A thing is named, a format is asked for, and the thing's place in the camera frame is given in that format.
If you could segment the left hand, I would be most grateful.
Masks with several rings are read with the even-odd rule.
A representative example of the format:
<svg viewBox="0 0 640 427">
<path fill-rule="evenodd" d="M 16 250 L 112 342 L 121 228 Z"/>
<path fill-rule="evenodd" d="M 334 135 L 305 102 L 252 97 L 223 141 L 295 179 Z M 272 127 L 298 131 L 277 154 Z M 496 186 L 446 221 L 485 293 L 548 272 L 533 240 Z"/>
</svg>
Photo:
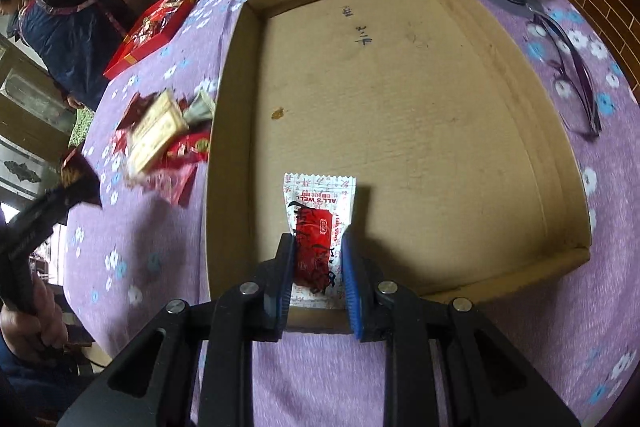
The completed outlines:
<svg viewBox="0 0 640 427">
<path fill-rule="evenodd" d="M 38 275 L 32 281 L 36 314 L 3 307 L 1 334 L 6 347 L 17 358 L 39 363 L 43 361 L 43 353 L 47 348 L 58 350 L 68 343 L 68 332 L 52 289 Z"/>
</svg>

